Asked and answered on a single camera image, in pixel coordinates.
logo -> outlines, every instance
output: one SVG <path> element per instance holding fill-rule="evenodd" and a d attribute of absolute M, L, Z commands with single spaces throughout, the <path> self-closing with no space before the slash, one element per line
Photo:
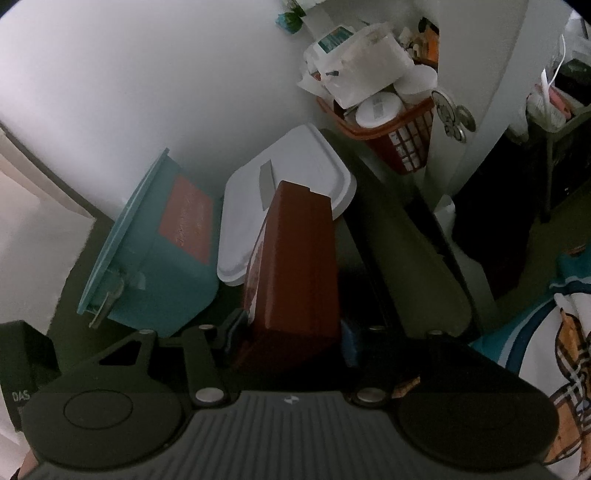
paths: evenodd
<path fill-rule="evenodd" d="M 300 401 L 300 398 L 296 397 L 295 395 L 288 395 L 286 396 L 286 398 L 283 399 L 283 401 L 285 403 L 288 403 L 289 405 L 295 405 Z"/>
<path fill-rule="evenodd" d="M 27 390 L 12 392 L 12 399 L 15 402 L 29 400 L 29 398 L 31 398 L 31 396 L 29 395 L 29 392 Z"/>

teal plastic bin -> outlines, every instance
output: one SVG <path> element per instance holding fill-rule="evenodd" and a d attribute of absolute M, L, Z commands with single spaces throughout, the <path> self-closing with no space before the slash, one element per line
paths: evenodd
<path fill-rule="evenodd" d="M 164 150 L 119 215 L 78 314 L 168 337 L 217 293 L 222 199 L 207 194 Z"/>

ribbed gray surface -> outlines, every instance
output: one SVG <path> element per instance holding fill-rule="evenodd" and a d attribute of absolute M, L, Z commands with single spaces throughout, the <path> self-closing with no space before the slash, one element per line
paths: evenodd
<path fill-rule="evenodd" d="M 286 399 L 297 397 L 291 404 Z M 30 480 L 468 480 L 554 479 L 540 465 L 512 472 L 455 471 L 406 444 L 381 411 L 340 393 L 244 392 L 195 414 L 181 439 L 141 465 L 105 473 L 41 465 Z"/>

white plastic lid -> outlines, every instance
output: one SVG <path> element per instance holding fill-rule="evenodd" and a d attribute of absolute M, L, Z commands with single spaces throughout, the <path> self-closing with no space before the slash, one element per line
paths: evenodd
<path fill-rule="evenodd" d="M 403 109 L 404 105 L 398 95 L 378 92 L 358 106 L 355 120 L 360 127 L 376 128 L 396 118 Z"/>
<path fill-rule="evenodd" d="M 400 95 L 414 95 L 436 86 L 437 72 L 428 65 L 415 65 L 394 82 L 394 88 Z"/>
<path fill-rule="evenodd" d="M 244 282 L 269 197 L 281 180 L 330 197 L 333 218 L 349 206 L 357 186 L 342 160 L 311 124 L 289 131 L 236 170 L 226 183 L 217 259 L 217 276 L 225 284 Z"/>

cabinet door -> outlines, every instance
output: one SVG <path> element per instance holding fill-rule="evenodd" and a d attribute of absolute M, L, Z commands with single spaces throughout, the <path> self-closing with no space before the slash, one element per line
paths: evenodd
<path fill-rule="evenodd" d="M 562 0 L 440 0 L 439 89 L 473 116 L 466 142 L 433 124 L 423 195 L 454 195 L 501 137 L 558 52 L 572 8 Z"/>

